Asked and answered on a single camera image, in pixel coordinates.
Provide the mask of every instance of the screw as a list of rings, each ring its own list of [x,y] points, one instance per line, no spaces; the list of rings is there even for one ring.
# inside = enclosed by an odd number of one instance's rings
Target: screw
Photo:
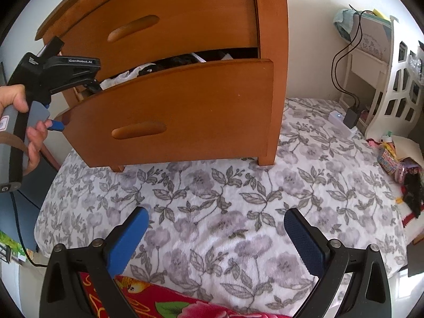
[[[371,244],[371,245],[370,245],[370,249],[371,249],[372,251],[374,251],[374,252],[378,252],[378,251],[380,251],[380,249],[379,249],[379,247],[378,247],[378,245],[377,245],[377,244]]]
[[[330,245],[334,248],[339,248],[340,246],[342,246],[342,243],[340,242],[340,240],[337,239],[331,239],[330,240]]]
[[[53,248],[53,251],[54,252],[60,252],[60,251],[62,251],[62,249],[63,249],[63,244],[57,244],[57,245],[55,245],[55,247]]]
[[[103,239],[102,238],[94,239],[93,242],[92,242],[92,245],[95,248],[98,248],[98,247],[102,246],[103,245]]]

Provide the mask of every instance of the floral bedspread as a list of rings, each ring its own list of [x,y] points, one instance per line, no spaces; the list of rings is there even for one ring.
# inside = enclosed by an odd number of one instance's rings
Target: floral bedspread
[[[341,107],[287,99],[276,164],[255,159],[88,168],[75,151],[54,180],[35,226],[40,250],[105,238],[136,206],[150,228],[124,275],[241,313],[293,315],[317,279],[287,236],[297,207],[328,239],[380,247],[386,271],[406,263],[398,188],[362,135],[344,139],[327,120]],[[333,304],[341,301],[348,275]]]

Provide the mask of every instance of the red blanket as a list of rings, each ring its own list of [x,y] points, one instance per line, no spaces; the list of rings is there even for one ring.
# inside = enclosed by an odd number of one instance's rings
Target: red blanket
[[[90,275],[80,273],[85,293],[98,318],[108,318]],[[228,308],[182,295],[173,290],[131,277],[116,276],[115,281],[140,318],[288,318],[270,313],[239,314]]]

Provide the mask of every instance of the human hand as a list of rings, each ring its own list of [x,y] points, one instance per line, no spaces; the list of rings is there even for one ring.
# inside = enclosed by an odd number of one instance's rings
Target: human hand
[[[6,106],[13,104],[19,112],[28,112],[28,104],[25,100],[25,87],[23,85],[2,86],[0,87],[0,116]],[[28,127],[26,134],[30,141],[28,145],[28,167],[24,172],[27,175],[34,170],[40,162],[40,150],[47,137],[47,128],[52,126],[52,121],[39,121],[35,128]]]

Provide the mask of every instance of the open drawer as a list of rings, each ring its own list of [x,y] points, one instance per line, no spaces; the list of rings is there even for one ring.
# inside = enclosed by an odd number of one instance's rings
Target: open drawer
[[[55,29],[62,53],[100,58],[99,81],[180,54],[258,46],[254,0],[108,0],[74,14],[83,18]]]
[[[100,92],[62,114],[90,167],[267,154],[273,63],[198,63]]]

